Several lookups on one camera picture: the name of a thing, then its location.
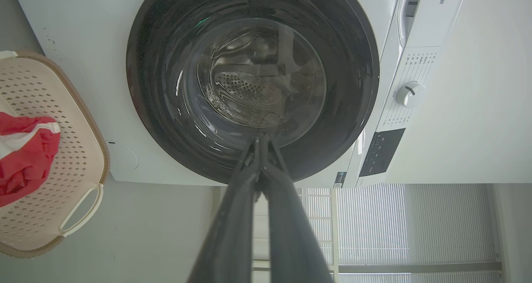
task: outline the washing machine door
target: washing machine door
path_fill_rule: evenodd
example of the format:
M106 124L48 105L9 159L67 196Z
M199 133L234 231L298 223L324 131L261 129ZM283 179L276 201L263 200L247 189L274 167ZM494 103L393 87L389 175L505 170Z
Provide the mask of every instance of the washing machine door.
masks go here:
M357 139L379 63L357 0L145 0L127 73L142 122L180 164L227 183L268 132L297 181Z

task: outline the towel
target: towel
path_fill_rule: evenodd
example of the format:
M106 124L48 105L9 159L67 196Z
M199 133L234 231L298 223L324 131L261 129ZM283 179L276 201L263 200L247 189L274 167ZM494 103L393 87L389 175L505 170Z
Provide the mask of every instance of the towel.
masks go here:
M50 173L61 129L49 117L0 112L0 207L37 190Z

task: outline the basket handle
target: basket handle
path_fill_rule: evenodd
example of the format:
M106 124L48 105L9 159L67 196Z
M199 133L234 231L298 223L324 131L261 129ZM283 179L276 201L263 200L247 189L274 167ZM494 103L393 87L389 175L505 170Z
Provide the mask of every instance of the basket handle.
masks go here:
M76 224L74 224L72 227L68 228L67 230L63 230L63 227L66 225L70 217L74 214L74 211L78 209L80 204L85 200L85 198L87 198L87 196L93 190L96 190L98 194L96 195L96 199L91 209L89 209L89 211L87 211L87 213ZM79 228L81 228L83 225L85 225L85 223L87 223L91 219L91 217L93 217L94 213L98 210L98 207L101 204L102 197L103 197L103 184L97 183L96 186L89 188L89 190L87 190L87 192L85 192L83 197L78 201L74 209L70 211L69 215L65 218L61 226L59 226L59 235L64 236L64 237L69 236L70 234L79 230Z

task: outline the dial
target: dial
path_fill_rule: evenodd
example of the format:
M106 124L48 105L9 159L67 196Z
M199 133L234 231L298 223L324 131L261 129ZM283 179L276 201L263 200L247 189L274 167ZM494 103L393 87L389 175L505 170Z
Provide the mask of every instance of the dial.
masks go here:
M399 89L395 100L406 108L414 108L424 101L426 94L425 86L417 81L411 81Z

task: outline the black tongs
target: black tongs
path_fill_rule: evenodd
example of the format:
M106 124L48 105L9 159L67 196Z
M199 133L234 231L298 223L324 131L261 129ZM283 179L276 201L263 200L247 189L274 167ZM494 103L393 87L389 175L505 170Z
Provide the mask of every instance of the black tongs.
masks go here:
M253 207L268 200L272 283L332 283L285 162L270 136L247 144L188 283L250 283Z

